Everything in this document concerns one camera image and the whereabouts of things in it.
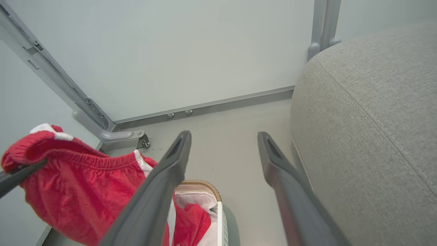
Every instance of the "white laundry basket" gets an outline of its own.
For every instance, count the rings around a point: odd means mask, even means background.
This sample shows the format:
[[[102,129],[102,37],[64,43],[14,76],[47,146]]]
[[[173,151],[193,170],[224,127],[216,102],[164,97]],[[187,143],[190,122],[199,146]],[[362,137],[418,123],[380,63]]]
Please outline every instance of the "white laundry basket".
[[[199,246],[227,246],[228,226],[223,212],[222,198],[218,190],[210,183],[203,180],[185,180],[175,189],[176,203],[181,207],[186,204],[198,204],[208,212],[211,225]]]

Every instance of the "gray fabric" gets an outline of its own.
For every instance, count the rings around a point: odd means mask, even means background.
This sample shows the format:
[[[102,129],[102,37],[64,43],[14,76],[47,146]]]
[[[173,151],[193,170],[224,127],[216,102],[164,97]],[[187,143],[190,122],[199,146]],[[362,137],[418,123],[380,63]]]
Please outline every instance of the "gray fabric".
[[[335,45],[308,62],[291,132],[354,245],[437,245],[437,23]]]

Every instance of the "red clothing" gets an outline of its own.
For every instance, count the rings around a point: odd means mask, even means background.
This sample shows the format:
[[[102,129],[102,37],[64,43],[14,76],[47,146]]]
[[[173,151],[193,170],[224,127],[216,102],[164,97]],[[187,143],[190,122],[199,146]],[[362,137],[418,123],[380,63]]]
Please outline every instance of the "red clothing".
[[[20,186],[36,214],[56,231],[85,245],[98,245],[111,224],[145,180],[140,163],[157,162],[135,153],[109,157],[60,127],[40,125],[9,147],[1,165],[9,172],[22,164],[47,159],[47,164]],[[197,245],[210,226],[209,215],[197,204],[185,209],[174,203],[176,222],[166,225],[163,245]]]

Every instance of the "gray floor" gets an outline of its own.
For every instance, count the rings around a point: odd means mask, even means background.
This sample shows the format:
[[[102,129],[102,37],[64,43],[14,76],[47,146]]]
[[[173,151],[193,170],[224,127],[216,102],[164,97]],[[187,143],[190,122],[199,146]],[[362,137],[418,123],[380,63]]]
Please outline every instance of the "gray floor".
[[[157,161],[181,131],[190,130],[192,145],[185,178],[206,180],[220,192],[228,220],[229,245],[286,245],[276,197],[261,170],[257,132],[268,132],[292,162],[290,99],[130,130],[146,130],[151,147],[141,152]],[[135,145],[134,141],[125,141],[107,144],[103,149],[108,155],[119,156],[132,152]],[[52,233],[45,245],[75,245],[60,240]]]

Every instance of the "wicker rim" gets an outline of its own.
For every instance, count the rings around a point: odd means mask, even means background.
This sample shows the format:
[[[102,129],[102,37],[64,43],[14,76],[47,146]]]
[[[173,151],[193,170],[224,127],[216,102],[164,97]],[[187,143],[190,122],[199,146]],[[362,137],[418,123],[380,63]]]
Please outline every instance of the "wicker rim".
[[[181,185],[201,185],[209,188],[213,193],[218,202],[222,201],[219,191],[209,182],[200,179],[188,179],[182,181]]]

